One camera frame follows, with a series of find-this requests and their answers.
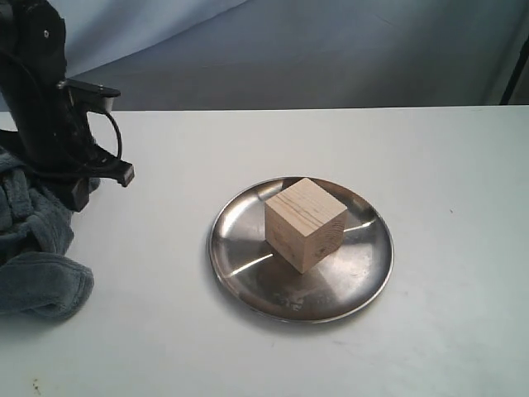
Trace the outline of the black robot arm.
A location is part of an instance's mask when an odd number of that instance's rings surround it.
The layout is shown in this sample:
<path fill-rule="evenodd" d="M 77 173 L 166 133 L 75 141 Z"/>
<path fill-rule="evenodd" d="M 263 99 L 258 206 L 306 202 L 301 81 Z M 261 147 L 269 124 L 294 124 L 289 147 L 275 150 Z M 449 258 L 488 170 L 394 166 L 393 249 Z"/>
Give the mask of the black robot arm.
<path fill-rule="evenodd" d="M 134 178 L 111 114 L 120 91 L 66 76 L 64 18 L 47 1 L 1 3 L 1 94 L 15 130 L 1 147 L 69 210 L 88 204 L 90 184 Z"/>

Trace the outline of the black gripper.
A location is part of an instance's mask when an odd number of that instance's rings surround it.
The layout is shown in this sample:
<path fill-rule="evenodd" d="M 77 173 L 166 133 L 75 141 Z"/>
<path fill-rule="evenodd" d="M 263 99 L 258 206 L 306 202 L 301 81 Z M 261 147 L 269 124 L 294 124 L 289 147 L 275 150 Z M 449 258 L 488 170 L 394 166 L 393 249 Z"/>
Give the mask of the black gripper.
<path fill-rule="evenodd" d="M 127 187 L 135 177 L 133 164 L 99 146 L 87 112 L 72 105 L 57 88 L 12 90 L 12 155 L 51 180 L 49 190 L 70 211 L 79 213 L 92 192 L 89 178 L 113 179 Z"/>

